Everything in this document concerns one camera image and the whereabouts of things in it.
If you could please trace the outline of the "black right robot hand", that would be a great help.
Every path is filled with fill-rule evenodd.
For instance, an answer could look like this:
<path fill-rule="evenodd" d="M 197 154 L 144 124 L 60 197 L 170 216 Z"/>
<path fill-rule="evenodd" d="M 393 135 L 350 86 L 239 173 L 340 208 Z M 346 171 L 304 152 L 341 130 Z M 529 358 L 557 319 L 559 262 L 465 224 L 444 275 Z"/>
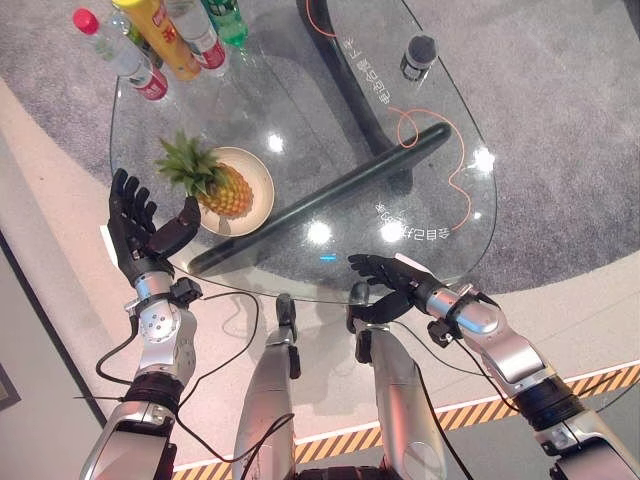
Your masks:
<path fill-rule="evenodd" d="M 372 254 L 354 254 L 347 257 L 350 268 L 366 279 L 369 286 L 383 285 L 390 293 L 367 305 L 368 288 L 352 288 L 347 309 L 347 330 L 355 334 L 356 321 L 366 324 L 386 324 L 416 307 L 427 313 L 431 296 L 445 284 L 429 271 L 420 270 L 399 258 Z"/>

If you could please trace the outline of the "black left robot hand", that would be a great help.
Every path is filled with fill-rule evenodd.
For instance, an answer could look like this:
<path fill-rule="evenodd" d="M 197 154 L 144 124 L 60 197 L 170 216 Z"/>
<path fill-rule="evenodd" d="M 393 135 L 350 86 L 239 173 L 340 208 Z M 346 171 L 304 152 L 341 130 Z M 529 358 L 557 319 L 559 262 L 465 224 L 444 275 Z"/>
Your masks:
<path fill-rule="evenodd" d="M 137 177 L 119 168 L 109 194 L 107 228 L 115 249 L 117 265 L 131 285 L 150 272 L 175 275 L 169 258 L 193 240 L 201 222 L 198 202 L 184 200 L 178 215 L 158 228 L 153 223 L 157 204 Z"/>

